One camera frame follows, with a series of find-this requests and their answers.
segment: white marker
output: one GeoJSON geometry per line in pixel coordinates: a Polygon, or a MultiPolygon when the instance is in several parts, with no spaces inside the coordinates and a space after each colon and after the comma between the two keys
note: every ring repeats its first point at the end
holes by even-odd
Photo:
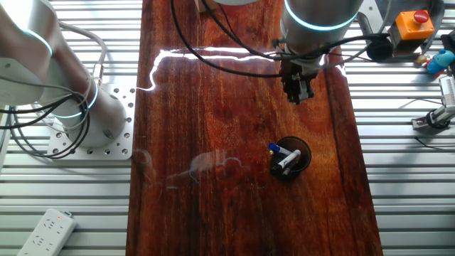
{"type": "Polygon", "coordinates": [[[297,149],[296,151],[292,152],[290,155],[286,156],[285,159],[280,161],[273,168],[273,170],[274,171],[283,171],[283,169],[285,167],[287,167],[287,165],[290,164],[290,163],[292,163],[291,166],[288,166],[287,168],[288,169],[292,168],[297,163],[297,161],[300,159],[300,155],[301,155],[301,152],[300,152],[300,150],[297,149]]]}

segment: electrical outlet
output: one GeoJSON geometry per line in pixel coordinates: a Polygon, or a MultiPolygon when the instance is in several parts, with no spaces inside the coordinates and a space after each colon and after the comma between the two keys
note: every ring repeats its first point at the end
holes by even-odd
{"type": "Polygon", "coordinates": [[[75,226],[70,213],[47,210],[18,256],[57,256],[75,226]]]}

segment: reddish wood surface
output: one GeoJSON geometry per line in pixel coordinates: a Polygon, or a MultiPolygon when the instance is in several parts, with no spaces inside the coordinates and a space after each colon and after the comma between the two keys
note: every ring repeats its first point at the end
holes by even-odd
{"type": "MultiPolygon", "coordinates": [[[[231,48],[202,55],[278,71],[278,63],[233,53],[194,1],[175,1],[193,47],[231,48]]],[[[261,0],[227,12],[236,34],[266,51],[281,10],[281,1],[261,0]]],[[[144,0],[127,255],[382,255],[342,70],[321,72],[315,98],[293,106],[279,79],[222,73],[187,52],[169,2],[144,0]],[[269,173],[267,145],[286,136],[312,151],[291,183],[269,173]]]]}

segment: mounting plate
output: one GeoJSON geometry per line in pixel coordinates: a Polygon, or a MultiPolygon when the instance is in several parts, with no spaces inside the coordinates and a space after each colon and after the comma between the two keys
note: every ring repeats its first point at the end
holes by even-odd
{"type": "MultiPolygon", "coordinates": [[[[96,160],[127,160],[132,155],[133,149],[133,131],[134,131],[134,110],[136,108],[136,86],[128,85],[102,85],[101,89],[114,95],[120,100],[127,113],[127,121],[122,133],[110,144],[97,148],[87,149],[79,147],[74,154],[68,155],[63,159],[56,161],[96,161],[96,160]]],[[[48,147],[48,154],[54,151],[62,151],[71,141],[67,136],[57,132],[53,129],[50,130],[50,141],[48,147]]]]}

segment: black cable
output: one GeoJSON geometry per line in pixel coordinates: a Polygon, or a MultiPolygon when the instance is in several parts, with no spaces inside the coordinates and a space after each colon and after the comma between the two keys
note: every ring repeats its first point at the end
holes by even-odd
{"type": "Polygon", "coordinates": [[[171,14],[172,14],[172,19],[173,19],[173,22],[176,26],[176,30],[177,30],[177,33],[178,35],[180,36],[180,39],[182,40],[183,44],[186,46],[186,48],[192,53],[194,54],[194,56],[196,56],[200,61],[202,61],[203,63],[209,65],[210,67],[212,68],[216,68],[218,70],[221,70],[221,71],[224,71],[224,72],[227,72],[227,73],[231,73],[231,74],[236,74],[236,75],[244,75],[244,76],[247,76],[247,77],[253,77],[253,78],[282,78],[284,75],[281,75],[281,74],[270,74],[270,75],[264,75],[264,74],[256,74],[256,73],[248,73],[248,72],[242,72],[242,71],[237,71],[237,70],[231,70],[231,69],[228,69],[228,68],[223,68],[219,65],[216,65],[216,64],[213,64],[212,62],[206,60],[205,58],[203,58],[202,56],[200,56],[191,46],[190,44],[188,43],[188,41],[185,39],[185,36],[183,35],[182,33],[182,30],[180,29],[180,25],[178,24],[178,21],[177,21],[177,16],[176,16],[176,8],[173,4],[173,0],[169,0],[170,3],[171,3],[171,14]]]}
{"type": "MultiPolygon", "coordinates": [[[[340,54],[340,53],[327,53],[327,54],[336,55],[336,56],[344,56],[344,57],[352,57],[352,55],[346,55],[346,54],[340,54]]],[[[370,59],[367,59],[367,58],[364,58],[364,57],[360,57],[360,56],[358,56],[357,58],[359,58],[361,60],[368,61],[368,62],[374,62],[374,60],[370,60],[370,59]]]]}
{"type": "Polygon", "coordinates": [[[36,109],[32,109],[32,110],[1,110],[0,109],[0,113],[4,113],[4,114],[29,114],[29,113],[36,113],[36,112],[40,112],[40,111],[43,111],[43,110],[46,110],[50,107],[54,107],[56,105],[59,105],[67,100],[69,100],[70,98],[72,97],[72,95],[68,95],[67,97],[64,97],[63,99],[61,100],[58,100],[54,103],[50,103],[49,105],[46,105],[46,106],[43,106],[43,107],[40,107],[40,108],[36,108],[36,109]]]}
{"type": "Polygon", "coordinates": [[[56,108],[58,108],[64,102],[65,101],[59,102],[55,106],[51,107],[48,111],[46,111],[42,116],[36,118],[35,120],[33,120],[31,122],[27,122],[27,123],[23,123],[23,124],[0,126],[0,129],[18,129],[18,128],[23,128],[23,127],[27,127],[27,126],[36,124],[37,122],[45,119],[48,115],[50,115],[52,113],[52,111],[54,111],[56,108]]]}
{"type": "Polygon", "coordinates": [[[421,141],[418,137],[414,137],[415,140],[417,140],[420,144],[422,144],[424,147],[430,148],[430,149],[438,149],[438,150],[448,150],[448,149],[441,149],[443,147],[455,147],[455,146],[428,146],[426,145],[423,141],[421,141]]]}
{"type": "Polygon", "coordinates": [[[221,6],[221,4],[218,4],[218,7],[220,7],[220,10],[222,11],[222,13],[223,13],[223,15],[224,15],[224,17],[225,17],[225,19],[226,19],[227,26],[229,26],[230,31],[231,31],[232,34],[236,37],[236,39],[237,39],[238,41],[240,41],[240,38],[235,34],[234,29],[232,29],[232,26],[230,25],[230,22],[229,22],[229,19],[228,19],[228,15],[226,14],[226,12],[225,12],[223,6],[221,6]]]}
{"type": "MultiPolygon", "coordinates": [[[[226,20],[226,23],[227,23],[227,26],[229,26],[229,29],[230,31],[232,32],[232,35],[239,41],[239,42],[242,42],[240,40],[240,38],[237,36],[237,34],[234,32],[234,29],[232,28],[232,26],[230,25],[230,22],[229,22],[229,18],[228,18],[228,15],[226,14],[226,11],[224,10],[223,6],[221,4],[218,4],[218,7],[220,7],[220,10],[222,11],[223,13],[223,16],[225,17],[225,20],[226,20]]],[[[281,54],[281,55],[295,55],[294,53],[279,53],[279,52],[275,52],[275,53],[265,53],[266,55],[271,55],[271,54],[281,54]]]]}
{"type": "Polygon", "coordinates": [[[359,41],[359,40],[374,41],[375,39],[388,37],[390,35],[388,33],[375,33],[375,34],[368,34],[368,35],[364,35],[364,36],[356,36],[356,37],[353,37],[353,38],[345,38],[343,40],[340,40],[340,41],[335,42],[335,43],[328,44],[327,46],[323,46],[323,47],[321,47],[319,49],[313,50],[310,53],[306,53],[306,54],[303,54],[303,55],[294,55],[294,56],[286,56],[286,57],[272,57],[272,56],[266,55],[264,53],[261,53],[261,52],[255,50],[255,49],[253,49],[253,48],[251,48],[249,46],[246,46],[244,43],[242,43],[240,40],[238,40],[234,35],[231,34],[231,32],[229,32],[229,30],[226,29],[226,27],[220,22],[220,20],[218,18],[216,18],[215,14],[211,10],[211,8],[208,6],[207,2],[205,2],[205,0],[201,0],[201,1],[202,1],[202,4],[204,5],[204,7],[207,9],[207,12],[210,14],[212,19],[214,20],[214,22],[216,22],[217,25],[234,42],[236,42],[239,46],[242,46],[243,48],[247,49],[253,55],[258,55],[258,56],[261,56],[263,58],[268,58],[268,59],[271,59],[271,60],[313,59],[313,58],[317,58],[318,56],[320,56],[320,55],[322,55],[324,53],[328,53],[330,51],[330,49],[332,49],[332,48],[334,48],[336,46],[340,46],[340,45],[342,45],[344,43],[349,43],[349,42],[352,42],[352,41],[359,41]]]}
{"type": "MultiPolygon", "coordinates": [[[[80,101],[81,102],[84,102],[84,99],[79,96],[79,95],[74,95],[76,97],[79,97],[80,101]]],[[[21,130],[21,128],[18,128],[18,131],[19,131],[19,134],[21,135],[22,137],[22,140],[25,141],[25,143],[35,152],[31,152],[29,150],[27,150],[17,139],[17,136],[16,136],[16,133],[13,129],[11,129],[11,136],[13,137],[13,140],[17,143],[17,145],[22,149],[24,150],[26,153],[32,155],[32,156],[37,156],[37,157],[43,157],[43,158],[49,158],[49,159],[61,159],[61,158],[64,158],[64,157],[67,157],[68,155],[70,154],[74,154],[75,150],[82,144],[82,142],[84,141],[85,137],[87,136],[88,134],[88,131],[89,131],[89,128],[90,128],[90,114],[88,113],[88,111],[86,110],[87,109],[87,103],[84,102],[81,106],[81,112],[82,112],[82,118],[84,119],[85,118],[85,115],[87,115],[87,125],[82,125],[82,127],[80,128],[80,131],[79,131],[79,134],[76,136],[74,142],[68,146],[66,149],[56,153],[56,154],[51,154],[51,155],[45,155],[45,154],[42,154],[39,152],[39,150],[37,150],[26,138],[25,136],[23,135],[23,132],[21,130]],[[65,153],[66,151],[70,150],[67,154],[61,156],[61,154],[65,153]]],[[[15,119],[15,122],[18,122],[17,120],[17,115],[14,114],[14,119],[15,119]]]]}

